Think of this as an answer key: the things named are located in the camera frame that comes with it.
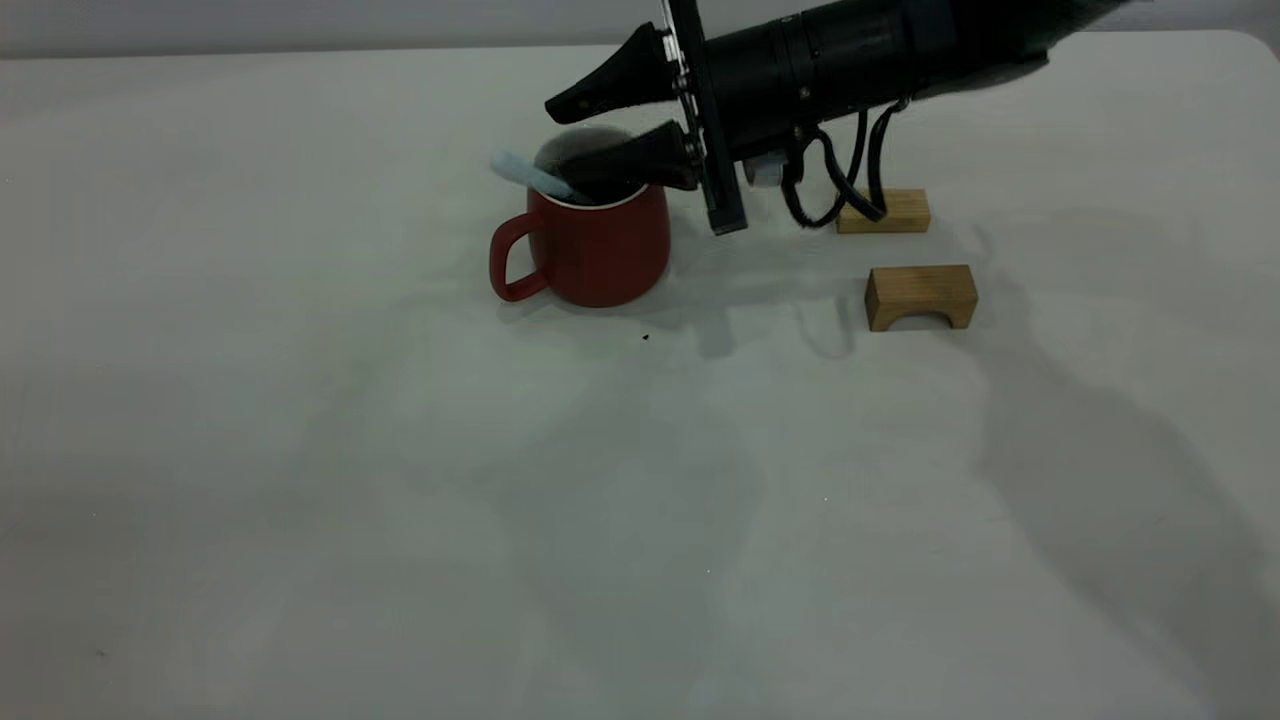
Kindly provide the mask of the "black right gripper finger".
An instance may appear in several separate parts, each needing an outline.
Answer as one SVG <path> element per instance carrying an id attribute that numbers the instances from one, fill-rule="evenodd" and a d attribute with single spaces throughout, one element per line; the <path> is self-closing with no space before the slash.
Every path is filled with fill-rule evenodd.
<path id="1" fill-rule="evenodd" d="M 682 91 L 677 51 L 672 29 L 643 24 L 595 70 L 545 100 L 545 111 L 568 126 L 625 108 L 672 102 Z"/>
<path id="2" fill-rule="evenodd" d="M 558 177 L 590 204 L 613 204 L 646 187 L 698 190 L 701 160 L 673 120 L 640 135 L 586 126 L 566 135 Z"/>

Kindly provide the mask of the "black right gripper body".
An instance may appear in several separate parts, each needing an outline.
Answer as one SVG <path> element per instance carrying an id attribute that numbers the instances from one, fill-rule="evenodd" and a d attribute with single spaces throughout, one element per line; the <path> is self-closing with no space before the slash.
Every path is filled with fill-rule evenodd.
<path id="1" fill-rule="evenodd" d="M 695 1 L 664 1 L 666 29 L 678 41 L 678 97 L 716 234 L 748 227 L 737 170 L 754 187 L 778 187 L 797 150 L 797 110 L 812 81 L 801 17 L 708 38 Z"/>

